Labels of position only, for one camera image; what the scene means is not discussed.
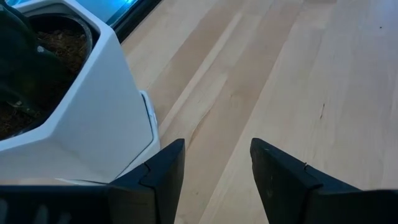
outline wood grain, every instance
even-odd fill
[[[163,0],[123,47],[162,145],[187,141],[176,223],[267,223],[254,137],[398,188],[396,21],[395,0]]]

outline hexagonal planter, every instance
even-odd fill
[[[156,154],[153,107],[137,90],[114,31],[73,0],[29,1],[16,8],[26,16],[77,15],[98,40],[46,122],[0,141],[0,179],[110,182]]]

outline wooden floor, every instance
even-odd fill
[[[267,223],[253,137],[398,188],[397,21],[396,0],[163,0],[123,49],[162,145],[186,140],[176,223]]]

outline white plant pot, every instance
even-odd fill
[[[114,31],[77,2],[29,1],[23,14],[66,12],[99,33],[91,55],[46,122],[0,141],[0,179],[110,182],[160,150],[154,110],[140,93]]]

